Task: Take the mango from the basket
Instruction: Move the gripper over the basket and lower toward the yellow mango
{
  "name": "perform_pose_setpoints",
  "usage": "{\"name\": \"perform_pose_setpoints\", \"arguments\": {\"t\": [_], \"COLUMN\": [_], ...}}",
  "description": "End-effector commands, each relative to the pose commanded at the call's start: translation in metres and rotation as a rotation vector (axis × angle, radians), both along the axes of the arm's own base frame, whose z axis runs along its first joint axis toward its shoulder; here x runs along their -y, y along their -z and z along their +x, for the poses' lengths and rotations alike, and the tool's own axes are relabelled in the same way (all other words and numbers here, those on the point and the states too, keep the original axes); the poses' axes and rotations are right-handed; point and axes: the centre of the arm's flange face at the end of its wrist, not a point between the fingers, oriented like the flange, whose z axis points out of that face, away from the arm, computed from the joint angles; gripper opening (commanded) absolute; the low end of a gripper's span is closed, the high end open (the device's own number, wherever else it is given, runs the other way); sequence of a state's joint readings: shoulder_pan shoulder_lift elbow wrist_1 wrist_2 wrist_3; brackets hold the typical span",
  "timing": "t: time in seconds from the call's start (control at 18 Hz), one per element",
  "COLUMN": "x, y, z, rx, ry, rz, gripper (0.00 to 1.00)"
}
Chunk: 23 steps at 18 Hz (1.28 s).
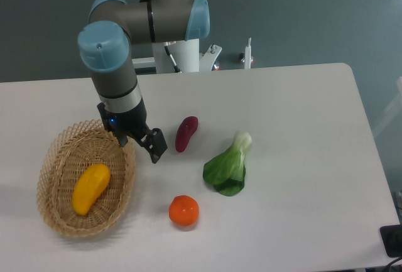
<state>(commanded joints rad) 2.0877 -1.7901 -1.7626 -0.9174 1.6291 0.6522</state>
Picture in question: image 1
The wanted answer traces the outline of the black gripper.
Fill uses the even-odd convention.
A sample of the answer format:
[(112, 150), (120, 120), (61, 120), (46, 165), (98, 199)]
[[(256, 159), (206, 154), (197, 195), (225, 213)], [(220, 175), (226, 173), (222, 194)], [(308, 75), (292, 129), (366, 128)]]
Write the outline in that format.
[(156, 164), (167, 150), (167, 143), (163, 132), (159, 128), (150, 129), (146, 124), (146, 108), (144, 100), (126, 112), (111, 112), (106, 109), (104, 103), (99, 103), (97, 109), (100, 114), (104, 129), (117, 133), (116, 138), (120, 147), (125, 147), (128, 137), (132, 137), (137, 144), (144, 148), (153, 164)]

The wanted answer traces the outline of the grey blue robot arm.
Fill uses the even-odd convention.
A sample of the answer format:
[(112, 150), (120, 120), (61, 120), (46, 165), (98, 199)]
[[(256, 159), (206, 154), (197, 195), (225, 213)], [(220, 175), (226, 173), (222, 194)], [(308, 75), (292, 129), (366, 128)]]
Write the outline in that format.
[(121, 146), (133, 138), (157, 162), (167, 149), (162, 131), (150, 129), (131, 58), (131, 47), (150, 44), (159, 73), (199, 72), (199, 41), (210, 31), (207, 0), (95, 0), (79, 33), (80, 57), (100, 103), (105, 130)]

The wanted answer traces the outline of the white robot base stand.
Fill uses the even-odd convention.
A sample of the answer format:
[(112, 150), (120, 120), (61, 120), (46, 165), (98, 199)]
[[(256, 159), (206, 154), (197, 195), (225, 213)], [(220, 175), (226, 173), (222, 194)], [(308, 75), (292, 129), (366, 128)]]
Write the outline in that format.
[(219, 69), (217, 61), (223, 48), (211, 44), (200, 51), (199, 39), (152, 44), (153, 56), (132, 59), (136, 70), (154, 68), (157, 74), (211, 72)]

